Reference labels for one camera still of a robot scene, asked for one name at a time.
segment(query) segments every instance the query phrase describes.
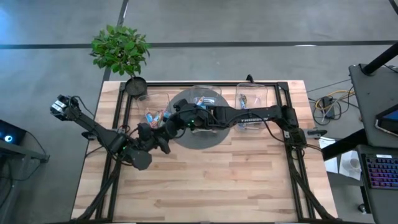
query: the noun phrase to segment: green leaves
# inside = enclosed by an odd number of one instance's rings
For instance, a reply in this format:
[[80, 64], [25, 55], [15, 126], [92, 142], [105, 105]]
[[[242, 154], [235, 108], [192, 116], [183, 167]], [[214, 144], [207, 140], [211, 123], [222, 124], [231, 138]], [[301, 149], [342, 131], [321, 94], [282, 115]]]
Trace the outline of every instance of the green leaves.
[[145, 35], [137, 33], [137, 29], [128, 27], [106, 26], [91, 42], [94, 56], [93, 64], [99, 68], [110, 68], [112, 72], [120, 75], [141, 74], [141, 62], [146, 65], [145, 54], [150, 56], [149, 44]]

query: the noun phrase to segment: black plant pot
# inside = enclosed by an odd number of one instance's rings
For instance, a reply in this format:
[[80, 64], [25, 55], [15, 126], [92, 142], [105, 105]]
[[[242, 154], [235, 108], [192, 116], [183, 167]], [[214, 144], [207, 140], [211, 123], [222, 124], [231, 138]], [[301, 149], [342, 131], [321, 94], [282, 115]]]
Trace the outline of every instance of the black plant pot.
[[147, 95], [147, 87], [147, 82], [141, 77], [131, 77], [126, 82], [126, 92], [135, 99], [138, 99], [140, 96]]

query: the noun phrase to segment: keyboard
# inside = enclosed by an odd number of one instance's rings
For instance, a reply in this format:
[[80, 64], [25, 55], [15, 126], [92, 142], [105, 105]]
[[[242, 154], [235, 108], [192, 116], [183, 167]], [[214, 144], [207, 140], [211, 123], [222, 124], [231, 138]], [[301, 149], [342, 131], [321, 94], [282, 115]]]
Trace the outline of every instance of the keyboard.
[[370, 188], [398, 190], [398, 158], [366, 157], [366, 165], [371, 180]]

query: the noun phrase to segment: blue light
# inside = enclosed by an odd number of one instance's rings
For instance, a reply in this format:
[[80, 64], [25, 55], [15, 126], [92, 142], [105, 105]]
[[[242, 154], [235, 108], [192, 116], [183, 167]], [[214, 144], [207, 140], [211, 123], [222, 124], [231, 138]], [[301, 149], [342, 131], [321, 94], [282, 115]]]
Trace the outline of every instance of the blue light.
[[6, 142], [11, 142], [12, 141], [12, 136], [6, 136], [6, 137], [4, 137], [4, 140]]

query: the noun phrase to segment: wooden table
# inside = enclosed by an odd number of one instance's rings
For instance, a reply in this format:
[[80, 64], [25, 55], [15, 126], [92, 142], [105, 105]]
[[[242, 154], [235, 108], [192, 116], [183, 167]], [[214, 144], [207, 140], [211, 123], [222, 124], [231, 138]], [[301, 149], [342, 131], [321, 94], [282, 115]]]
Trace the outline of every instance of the wooden table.
[[[304, 82], [288, 83], [300, 127], [313, 128]], [[148, 92], [167, 92], [171, 99], [184, 89], [187, 87], [150, 87]], [[96, 121], [106, 128], [112, 126], [118, 90], [119, 82], [104, 82]], [[222, 90], [223, 97], [234, 106], [236, 88]], [[275, 104], [275, 92], [270, 89], [267, 105]], [[122, 104], [120, 124], [125, 105]], [[135, 128], [139, 119], [134, 102], [131, 128]], [[282, 138], [276, 124], [269, 122], [269, 126]], [[308, 143], [318, 144], [316, 140]], [[150, 152], [153, 161], [147, 170], [122, 166], [114, 222], [297, 221], [284, 144], [273, 139], [267, 129], [257, 134], [231, 129], [221, 144], [204, 150], [186, 149], [173, 141], [169, 145], [172, 150], [169, 155], [159, 149]], [[98, 146], [97, 142], [91, 142], [88, 152]], [[105, 158], [102, 149], [85, 160], [72, 218], [83, 213], [98, 193]], [[306, 148], [304, 159], [312, 192], [337, 217], [321, 153]], [[308, 217], [302, 192], [300, 198]]]

